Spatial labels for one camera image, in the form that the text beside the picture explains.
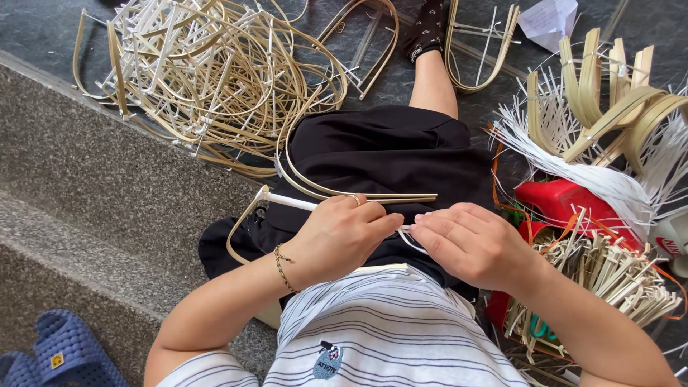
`white paper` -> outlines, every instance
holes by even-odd
[[[577,11],[576,0],[542,0],[522,12],[518,24],[528,39],[557,53],[561,38],[573,32]]]

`white striped t-shirt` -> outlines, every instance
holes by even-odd
[[[463,298],[406,269],[357,271],[294,296],[263,386],[527,386]],[[158,387],[257,387],[226,352],[188,360]]]

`slipper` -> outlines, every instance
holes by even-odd
[[[34,352],[42,383],[128,387],[91,329],[74,313],[44,312],[36,321],[36,332],[39,340]]]
[[[39,387],[39,365],[24,352],[12,351],[0,356],[0,386]]]

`black sock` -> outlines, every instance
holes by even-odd
[[[444,0],[422,0],[416,22],[404,35],[404,55],[416,62],[419,55],[432,51],[442,51],[442,33],[444,32]]]

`gold ring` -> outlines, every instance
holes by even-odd
[[[361,205],[361,201],[358,199],[358,196],[356,196],[352,193],[348,194],[347,196],[351,196],[352,198],[356,199],[356,207]]]

